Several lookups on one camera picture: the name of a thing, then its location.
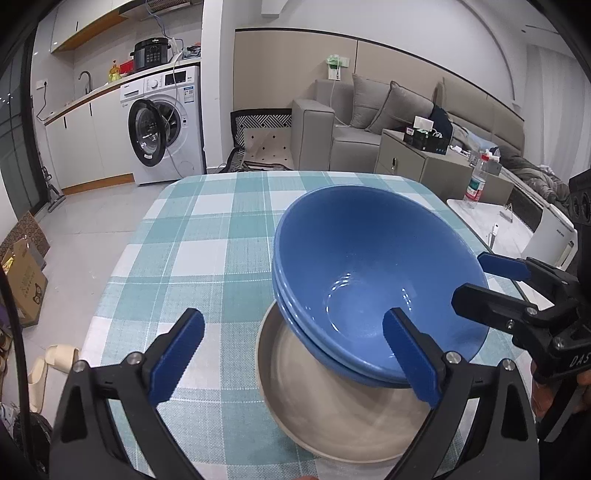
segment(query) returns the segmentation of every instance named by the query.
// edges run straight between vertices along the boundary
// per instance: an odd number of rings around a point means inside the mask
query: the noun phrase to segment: screw
[[[445,354],[445,358],[451,364],[458,364],[462,361],[462,356],[457,352],[448,352]]]
[[[84,360],[78,360],[72,366],[72,370],[76,373],[82,372],[85,368],[86,368],[86,362]]]
[[[509,372],[515,370],[515,362],[513,360],[509,360],[508,358],[505,358],[502,362],[503,364],[503,368]]]
[[[130,365],[137,365],[142,361],[142,354],[139,352],[132,352],[125,358],[125,360]]]

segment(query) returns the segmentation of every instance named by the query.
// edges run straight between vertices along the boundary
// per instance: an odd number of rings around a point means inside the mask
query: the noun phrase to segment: yellow toy
[[[117,61],[113,60],[113,66],[109,70],[109,83],[121,80],[121,74],[119,72],[121,72],[121,68],[117,65]]]

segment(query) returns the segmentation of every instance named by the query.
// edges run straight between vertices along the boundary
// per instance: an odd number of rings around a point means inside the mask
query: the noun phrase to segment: slipper
[[[33,413],[39,413],[43,408],[45,381],[47,380],[47,364],[42,356],[35,359],[27,380],[29,380],[29,408]]]
[[[51,345],[45,351],[45,361],[47,365],[68,374],[72,369],[72,365],[78,361],[79,354],[80,351],[75,346],[63,343]]]
[[[6,350],[10,348],[10,337],[0,330],[0,350]]]

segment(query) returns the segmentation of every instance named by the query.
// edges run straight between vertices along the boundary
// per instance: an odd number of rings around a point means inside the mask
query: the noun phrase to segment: blue bowl
[[[290,330],[298,337],[298,340],[306,347],[306,349],[312,354],[314,358],[316,358],[322,365],[324,365],[329,370],[333,372],[354,380],[358,383],[363,385],[367,385],[369,387],[384,387],[384,388],[408,388],[408,383],[406,384],[393,384],[390,382],[384,382],[381,380],[376,380],[374,378],[369,378],[364,375],[358,374],[357,372],[351,370],[350,368],[341,365],[332,357],[326,355],[320,348],[318,348],[312,340],[310,340],[306,334],[298,327],[297,323],[291,317],[290,312],[286,308],[285,304],[283,303],[283,299],[279,295],[279,291],[276,288],[275,278],[273,278],[273,291],[275,293],[275,300],[277,301],[277,306],[286,324],[289,326]]]
[[[402,308],[444,351],[471,360],[488,328],[455,314],[454,290],[486,278],[463,239],[402,195],[359,185],[309,192],[275,232],[276,282],[307,337],[367,377],[405,383],[382,333],[384,313]]]

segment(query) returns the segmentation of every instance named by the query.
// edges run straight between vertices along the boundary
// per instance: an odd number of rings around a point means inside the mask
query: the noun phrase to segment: beige plate
[[[399,457],[429,413],[411,389],[372,388],[319,363],[276,303],[256,340],[256,380],[283,431],[317,455],[350,463]]]

